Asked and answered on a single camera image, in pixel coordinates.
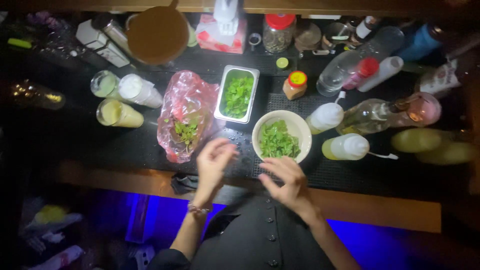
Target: plastic bag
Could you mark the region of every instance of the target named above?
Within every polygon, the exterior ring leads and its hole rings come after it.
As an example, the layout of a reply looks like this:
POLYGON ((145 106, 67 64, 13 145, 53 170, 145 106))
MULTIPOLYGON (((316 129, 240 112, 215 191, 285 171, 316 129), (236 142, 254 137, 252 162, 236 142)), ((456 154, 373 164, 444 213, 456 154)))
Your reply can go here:
POLYGON ((212 134, 218 84, 179 71, 170 79, 158 118, 157 140, 170 162, 189 162, 195 148, 212 134))

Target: bracelet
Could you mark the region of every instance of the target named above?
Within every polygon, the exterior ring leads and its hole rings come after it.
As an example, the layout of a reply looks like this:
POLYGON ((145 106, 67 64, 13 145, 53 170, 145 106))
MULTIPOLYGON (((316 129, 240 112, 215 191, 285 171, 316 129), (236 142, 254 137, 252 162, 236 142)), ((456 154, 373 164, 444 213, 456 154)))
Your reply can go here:
POLYGON ((188 211, 192 212, 192 213, 199 213, 199 214, 204 214, 204 215, 212 212, 211 209, 208 209, 208 208, 201 209, 201 208, 198 208, 198 207, 194 206, 193 201, 188 202, 188 211))

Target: green herb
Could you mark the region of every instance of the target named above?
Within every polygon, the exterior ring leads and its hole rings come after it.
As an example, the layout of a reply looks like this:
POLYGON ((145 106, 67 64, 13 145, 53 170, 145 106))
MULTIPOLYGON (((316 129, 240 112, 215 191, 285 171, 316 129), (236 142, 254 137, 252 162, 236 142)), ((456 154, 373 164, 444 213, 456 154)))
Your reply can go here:
POLYGON ((284 120, 271 125, 263 124, 260 128, 260 150, 262 158, 296 158, 300 154, 299 139, 288 134, 284 120))
POLYGON ((233 78, 224 93, 225 108, 223 114, 232 118, 242 118, 247 113, 250 95, 252 93, 253 78, 233 78))
POLYGON ((180 142, 185 142, 188 153, 193 141, 197 138, 197 125, 175 122, 175 132, 179 135, 180 142))

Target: blue bottle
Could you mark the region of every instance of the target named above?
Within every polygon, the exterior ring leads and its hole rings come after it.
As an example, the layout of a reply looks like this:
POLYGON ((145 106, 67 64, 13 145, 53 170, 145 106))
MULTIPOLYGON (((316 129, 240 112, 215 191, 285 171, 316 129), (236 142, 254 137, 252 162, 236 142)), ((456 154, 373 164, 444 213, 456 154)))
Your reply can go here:
POLYGON ((419 60, 442 45, 440 41, 434 38, 441 33, 443 31, 440 28, 424 24, 416 31, 410 44, 406 48, 400 49, 396 55, 405 62, 419 60))

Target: lime half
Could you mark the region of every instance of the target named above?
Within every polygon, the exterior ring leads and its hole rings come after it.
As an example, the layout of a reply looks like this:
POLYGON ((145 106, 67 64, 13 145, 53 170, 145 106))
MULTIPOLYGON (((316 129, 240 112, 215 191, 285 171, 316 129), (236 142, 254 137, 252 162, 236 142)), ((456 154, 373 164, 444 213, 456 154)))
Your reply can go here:
POLYGON ((288 66, 288 59, 285 57, 278 58, 276 60, 276 66, 280 69, 284 69, 288 66))

